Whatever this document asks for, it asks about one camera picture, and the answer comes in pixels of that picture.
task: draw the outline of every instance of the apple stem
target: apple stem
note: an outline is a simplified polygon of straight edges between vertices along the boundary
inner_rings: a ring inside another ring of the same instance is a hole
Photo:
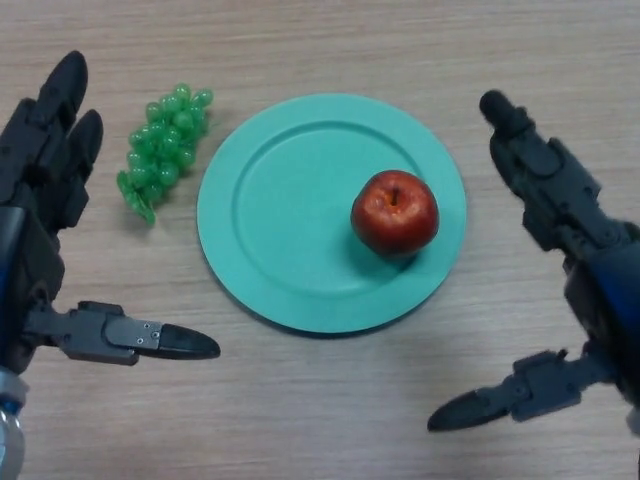
[[[400,189],[398,187],[393,187],[393,191],[391,193],[391,205],[394,207],[398,204],[398,194],[400,193]]]

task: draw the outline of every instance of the wood grain surface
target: wood grain surface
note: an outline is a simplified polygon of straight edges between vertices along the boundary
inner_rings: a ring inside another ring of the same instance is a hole
[[[501,88],[640,220],[637,0],[2,0],[0,118],[69,50],[87,57],[83,110],[105,140],[80,225],[62,235],[57,302],[119,303],[201,329],[212,362],[134,368],[42,350],[24,375],[24,480],[631,479],[638,442],[614,389],[514,424],[431,435],[433,410],[513,360],[584,335],[558,254],[521,227],[488,153],[482,93]],[[144,105],[177,82],[216,92],[194,174],[147,231],[115,185]],[[294,95],[341,91],[403,108],[442,139],[468,189],[468,235],[442,289],[385,331],[306,340],[262,325],[212,280],[195,230],[201,175],[244,120]]]

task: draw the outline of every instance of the green grapes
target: green grapes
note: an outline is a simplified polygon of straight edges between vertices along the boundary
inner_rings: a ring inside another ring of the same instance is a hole
[[[129,135],[129,170],[120,171],[116,183],[125,203],[149,225],[155,223],[154,206],[195,163],[198,143],[209,131],[206,108],[212,102],[211,90],[192,94],[180,83],[146,105],[147,123]]]

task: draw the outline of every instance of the red apple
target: red apple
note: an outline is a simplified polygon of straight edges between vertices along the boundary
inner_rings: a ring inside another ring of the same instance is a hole
[[[431,189],[400,170],[374,175],[353,202],[351,225],[362,243],[385,257],[415,255],[438,233],[440,215]]]

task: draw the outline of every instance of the teal plate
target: teal plate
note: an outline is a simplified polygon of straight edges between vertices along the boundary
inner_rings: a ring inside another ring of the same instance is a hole
[[[436,238],[407,265],[365,247],[351,205],[382,170],[422,178],[440,210]],[[381,327],[424,302],[458,258],[466,196],[455,163],[420,122],[366,97],[316,94],[268,108],[216,152],[198,196],[204,255],[230,295],[307,334]]]

